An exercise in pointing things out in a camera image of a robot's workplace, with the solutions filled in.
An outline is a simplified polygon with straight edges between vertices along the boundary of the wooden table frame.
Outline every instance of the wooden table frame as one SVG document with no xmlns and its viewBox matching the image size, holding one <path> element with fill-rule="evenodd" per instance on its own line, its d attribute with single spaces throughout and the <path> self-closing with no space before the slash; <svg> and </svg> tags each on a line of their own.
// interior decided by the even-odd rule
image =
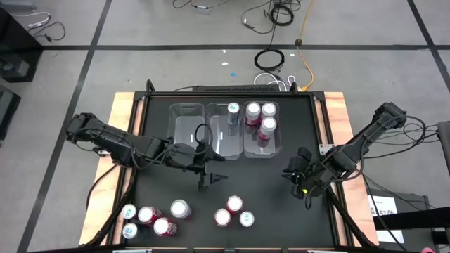
<svg viewBox="0 0 450 253">
<path fill-rule="evenodd" d="M 114 102 L 111 108 L 110 119 L 108 124 L 124 131 L 129 128 L 131 120 L 131 110 L 134 104 L 134 92 L 117 92 L 115 94 Z M 328 113 L 328 123 L 333 137 L 333 142 L 336 145 L 344 144 L 353 137 L 352 128 L 350 126 L 349 117 L 347 114 L 347 107 L 345 105 L 344 96 L 341 92 L 325 92 L 326 112 Z M 134 128 L 130 129 L 133 134 L 139 134 L 141 118 L 143 112 L 144 100 L 140 100 L 137 104 Z M 327 144 L 326 134 L 326 120 L 323 117 L 323 108 L 321 103 L 316 100 L 316 111 L 319 121 L 319 129 L 321 132 L 322 143 Z M 98 163 L 95 180 L 104 174 L 112 166 L 110 157 L 102 157 Z M 122 187 L 122 194 L 127 189 L 128 178 L 131 173 L 130 169 L 125 171 L 125 182 Z M 80 244 L 86 243 L 92 239 L 97 231 L 104 224 L 108 216 L 113 210 L 115 201 L 115 193 L 119 182 L 120 170 L 116 169 L 108 174 L 102 181 L 100 181 L 96 188 L 92 191 L 91 199 L 89 201 L 89 208 L 86 212 L 86 218 L 82 229 Z M 347 211 L 352 216 L 358 227 L 366 234 L 367 238 L 378 245 L 378 237 L 373 224 L 372 214 L 367 198 L 366 185 L 362 176 L 346 181 L 342 184 L 344 192 L 345 203 Z M 341 245 L 349 245 L 346 240 L 345 226 L 342 217 L 338 211 L 335 210 L 336 225 Z M 112 243 L 120 243 L 122 234 L 123 219 L 119 217 L 113 233 Z M 354 238 L 355 246 L 359 243 Z"/>
</svg>

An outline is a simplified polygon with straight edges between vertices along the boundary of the wooden board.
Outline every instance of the wooden board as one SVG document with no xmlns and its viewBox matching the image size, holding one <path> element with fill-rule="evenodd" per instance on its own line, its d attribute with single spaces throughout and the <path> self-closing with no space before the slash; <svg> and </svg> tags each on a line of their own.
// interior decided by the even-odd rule
<svg viewBox="0 0 450 253">
<path fill-rule="evenodd" d="M 334 144 L 344 144 L 353 137 L 344 96 L 341 92 L 325 92 L 325 95 L 331 131 L 335 142 Z M 133 105 L 133 97 L 133 92 L 116 93 L 108 124 L 125 131 L 128 129 L 131 108 Z M 136 124 L 133 130 L 134 134 L 139 134 L 138 129 L 141 120 L 142 106 L 143 103 L 138 104 L 135 119 Z M 321 136 L 326 136 L 325 128 L 323 127 L 323 118 L 321 118 L 320 104 L 317 110 Z M 111 166 L 112 164 L 109 157 L 101 158 L 98 163 L 96 179 Z M 111 174 L 107 175 L 93 191 L 84 221 L 80 244 L 86 243 L 92 239 L 110 215 L 114 202 L 118 176 L 119 169 L 116 169 Z M 128 181 L 125 181 L 124 189 L 126 189 L 127 184 Z M 375 231 L 375 225 L 373 224 L 372 215 L 370 213 L 364 180 L 362 177 L 359 177 L 357 179 L 344 182 L 343 188 L 348 212 L 353 217 L 358 227 L 360 227 L 360 229 L 366 234 L 367 238 L 373 243 L 378 244 L 378 238 Z M 337 216 L 337 226 L 341 239 L 341 245 L 346 245 L 347 242 L 345 241 L 344 226 L 342 218 L 340 218 L 339 215 Z M 121 228 L 122 219 L 118 219 L 115 237 L 113 239 L 113 243 L 115 244 L 120 243 Z M 354 241 L 355 245 L 359 245 L 356 239 L 354 239 Z"/>
</svg>

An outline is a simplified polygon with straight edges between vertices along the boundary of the metal frame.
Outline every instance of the metal frame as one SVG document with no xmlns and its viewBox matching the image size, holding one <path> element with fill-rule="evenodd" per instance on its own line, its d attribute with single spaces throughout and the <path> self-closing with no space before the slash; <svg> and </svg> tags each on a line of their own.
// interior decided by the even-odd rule
<svg viewBox="0 0 450 253">
<path fill-rule="evenodd" d="M 232 96 L 240 96 L 240 97 L 252 97 L 252 96 L 267 96 L 267 97 L 293 97 L 293 96 L 303 96 L 303 97 L 308 97 L 311 101 L 310 105 L 311 105 L 311 109 L 312 109 L 312 113 L 314 116 L 314 124 L 315 124 L 315 128 L 316 128 L 316 137 L 318 140 L 318 143 L 322 144 L 322 138 L 321 138 L 321 132 L 319 129 L 319 120 L 318 120 L 318 115 L 317 115 L 317 110 L 316 110 L 316 104 L 315 104 L 315 100 L 317 98 L 317 96 L 324 98 L 323 92 L 321 92 L 321 96 L 319 94 L 317 94 L 317 92 L 302 92 L 302 93 L 296 93 L 293 94 L 291 92 L 220 92 L 220 93 L 211 93 L 211 92 L 207 92 L 207 91 L 202 91 L 202 92 L 192 92 L 192 91 L 187 91 L 187 92 L 166 92 L 166 91 L 155 91 L 153 88 L 153 85 L 151 85 L 151 83 L 147 83 L 147 91 L 136 91 L 134 93 L 134 100 L 133 100 L 133 107 L 131 109 L 131 118 L 130 118 L 130 123 L 129 123 L 129 128 L 128 128 L 128 132 L 132 132 L 133 128 L 134 128 L 134 124 L 135 124 L 135 119 L 136 119 L 136 114 L 137 114 L 137 107 L 139 104 L 139 101 L 143 99 L 143 108 L 142 108 L 142 114 L 141 114 L 141 124 L 139 126 L 139 134 L 142 133 L 143 130 L 143 126 L 145 126 L 145 124 L 147 123 L 147 107 L 148 107 L 148 103 L 150 101 L 150 99 L 152 97 L 157 97 L 157 98 L 176 98 L 176 97 L 198 97 L 198 96 L 207 96 L 207 97 L 232 97 Z M 328 139 L 329 143 L 333 142 L 333 137 L 332 137 L 332 133 L 331 133 L 331 128 L 330 128 L 330 122 L 329 122 L 329 118 L 328 118 L 328 112 L 326 110 L 326 103 L 325 100 L 322 99 L 320 100 L 321 103 L 321 109 L 322 109 L 322 114 L 323 114 L 323 123 L 324 123 L 324 127 L 326 130 L 326 138 Z M 319 147 L 317 147 L 317 152 L 318 154 L 320 154 L 320 150 Z M 116 206 L 116 204 L 120 201 L 120 198 L 118 196 L 120 196 L 120 193 L 122 192 L 123 189 L 123 182 L 124 182 L 124 178 L 125 178 L 125 172 L 124 169 L 121 168 L 121 174 L 119 177 L 119 187 L 117 187 L 116 189 L 116 199 L 115 199 L 115 204 L 114 207 Z M 345 205 L 345 199 L 343 198 L 343 189 L 342 188 L 337 188 L 336 189 L 338 195 L 340 196 L 339 199 L 342 201 L 341 204 L 344 205 L 344 207 L 346 207 Z M 338 233 L 338 225 L 336 223 L 336 213 L 335 213 L 335 209 L 333 204 L 331 203 L 331 201 L 329 201 L 327 198 L 325 198 L 326 200 L 326 204 L 327 204 L 327 208 L 328 208 L 328 218 L 330 219 L 330 229 L 332 230 L 332 236 L 333 236 L 333 244 L 335 246 L 340 245 L 340 239 L 339 239 L 339 233 Z M 113 233 L 115 230 L 115 224 L 114 226 L 111 228 L 109 234 L 108 234 L 108 240 L 107 243 L 111 244 L 113 242 Z M 345 225 L 345 231 L 346 231 L 346 238 L 347 238 L 347 242 L 352 241 L 352 235 L 349 232 L 349 229 L 347 227 L 347 225 Z M 121 243 L 126 243 L 126 240 L 124 240 L 123 238 L 120 239 Z"/>
</svg>

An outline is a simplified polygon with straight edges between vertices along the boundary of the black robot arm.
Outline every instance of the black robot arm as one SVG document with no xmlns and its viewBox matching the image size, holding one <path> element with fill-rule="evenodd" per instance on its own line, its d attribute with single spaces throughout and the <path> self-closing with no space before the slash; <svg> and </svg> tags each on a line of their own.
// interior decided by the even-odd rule
<svg viewBox="0 0 450 253">
<path fill-rule="evenodd" d="M 91 113 L 81 113 L 72 118 L 66 130 L 66 139 L 72 143 L 92 142 L 108 151 L 112 161 L 123 167 L 145 169 L 151 164 L 164 164 L 167 167 L 192 171 L 200 175 L 200 189 L 226 179 L 224 175 L 206 172 L 206 162 L 224 161 L 225 158 L 216 154 L 210 143 L 204 140 L 198 141 L 198 146 L 194 149 L 183 143 L 173 143 L 171 138 L 135 136 L 103 123 Z"/>
<path fill-rule="evenodd" d="M 375 111 L 369 125 L 346 144 L 331 148 L 320 162 L 311 162 L 311 153 L 299 148 L 297 156 L 291 158 L 288 168 L 283 170 L 287 173 L 283 177 L 294 183 L 292 194 L 298 198 L 317 197 L 330 183 L 349 180 L 372 143 L 387 130 L 403 127 L 405 121 L 406 112 L 394 103 L 384 103 Z"/>
</svg>

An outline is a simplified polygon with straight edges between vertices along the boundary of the transparent tray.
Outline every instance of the transparent tray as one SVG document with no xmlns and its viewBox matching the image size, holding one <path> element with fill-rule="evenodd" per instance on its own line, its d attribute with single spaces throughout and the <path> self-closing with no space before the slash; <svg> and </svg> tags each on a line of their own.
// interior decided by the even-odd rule
<svg viewBox="0 0 450 253">
<path fill-rule="evenodd" d="M 206 107 L 207 122 L 210 123 L 214 151 L 227 160 L 236 160 L 243 150 L 242 105 L 237 126 L 228 124 L 228 103 L 210 103 Z"/>
<path fill-rule="evenodd" d="M 252 101 L 259 103 L 259 106 L 262 106 L 265 103 L 273 103 L 276 107 L 276 114 L 274 115 L 274 119 L 277 123 L 275 132 L 273 136 L 267 140 L 263 141 L 258 137 L 258 129 L 259 124 L 257 126 L 248 126 L 245 123 L 242 123 L 243 127 L 243 135 L 244 135 L 244 154 L 249 158 L 272 158 L 281 150 L 281 131 L 280 131 L 280 107 L 277 103 L 272 101 Z M 246 102 L 242 107 L 243 112 L 247 105 L 251 102 Z"/>
<path fill-rule="evenodd" d="M 178 103 L 169 108 L 169 130 L 167 137 L 173 137 L 174 143 L 185 143 L 197 148 L 195 129 L 205 123 L 205 106 L 198 103 Z M 198 139 L 205 136 L 205 128 L 198 130 Z"/>
</svg>

